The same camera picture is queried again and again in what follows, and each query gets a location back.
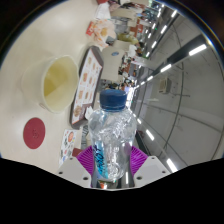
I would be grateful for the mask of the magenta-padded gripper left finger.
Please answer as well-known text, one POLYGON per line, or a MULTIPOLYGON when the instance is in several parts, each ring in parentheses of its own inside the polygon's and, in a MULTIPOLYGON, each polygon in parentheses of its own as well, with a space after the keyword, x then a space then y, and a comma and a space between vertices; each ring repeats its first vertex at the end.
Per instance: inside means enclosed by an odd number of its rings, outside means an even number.
POLYGON ((58 169, 56 175, 84 188, 91 187, 94 172, 92 147, 82 150, 77 156, 68 158, 58 169))

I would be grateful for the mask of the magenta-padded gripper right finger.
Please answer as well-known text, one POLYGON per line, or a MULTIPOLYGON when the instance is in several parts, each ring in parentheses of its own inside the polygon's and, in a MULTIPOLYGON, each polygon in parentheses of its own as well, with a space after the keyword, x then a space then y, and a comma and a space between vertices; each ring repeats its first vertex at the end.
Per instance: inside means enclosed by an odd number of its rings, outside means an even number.
POLYGON ((168 169, 156 156, 147 156, 136 147, 132 147, 130 154, 130 171, 135 188, 143 187, 170 175, 168 169))

